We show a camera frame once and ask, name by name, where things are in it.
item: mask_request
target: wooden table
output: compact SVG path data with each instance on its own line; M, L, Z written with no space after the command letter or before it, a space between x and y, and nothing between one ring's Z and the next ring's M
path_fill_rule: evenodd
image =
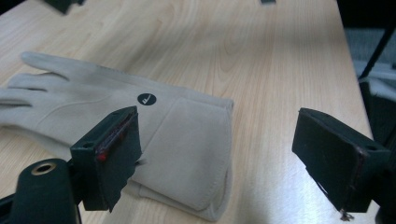
M333 0L88 0L61 16L29 0L0 17L0 83L35 72L26 50L99 63L234 100L232 198L219 223L342 223L291 152L300 107L371 136ZM48 154L0 129L0 197ZM374 223L377 205L354 214ZM124 195L84 223L205 223Z

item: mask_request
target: black cable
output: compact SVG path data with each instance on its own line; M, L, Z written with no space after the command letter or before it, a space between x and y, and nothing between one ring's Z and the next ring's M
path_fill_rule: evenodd
M384 50L385 46L388 44L390 38L392 37L395 27L396 27L396 13L393 15L393 18L392 18L392 21L391 21L389 27L385 30L385 33L382 35L381 40L379 41L378 45L376 46L376 49L375 49L372 57L370 58L366 67L364 68L364 71L361 73L361 76L359 77L359 79L369 76L373 66L375 65L376 61L378 60L378 58L381 55L382 51Z

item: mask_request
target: brass ring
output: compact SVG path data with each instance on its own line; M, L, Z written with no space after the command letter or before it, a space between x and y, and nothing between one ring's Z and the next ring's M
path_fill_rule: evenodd
M38 164L33 170L32 170L32 175L44 175L49 172L51 172L53 169L55 169L56 163L54 162L44 162L41 164Z

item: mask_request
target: white glove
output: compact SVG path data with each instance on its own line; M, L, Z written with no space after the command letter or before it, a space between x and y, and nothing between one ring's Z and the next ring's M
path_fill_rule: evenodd
M219 219L231 186L233 101L92 63L32 52L22 60L49 73L19 74L0 89L1 126L68 159L68 148L107 114L137 105L147 163L127 191Z

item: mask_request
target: black circular logo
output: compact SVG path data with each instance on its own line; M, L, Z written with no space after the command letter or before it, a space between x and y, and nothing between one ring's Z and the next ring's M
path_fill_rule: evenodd
M154 105L157 102L157 97L151 93L143 93L137 97L137 101L141 105Z

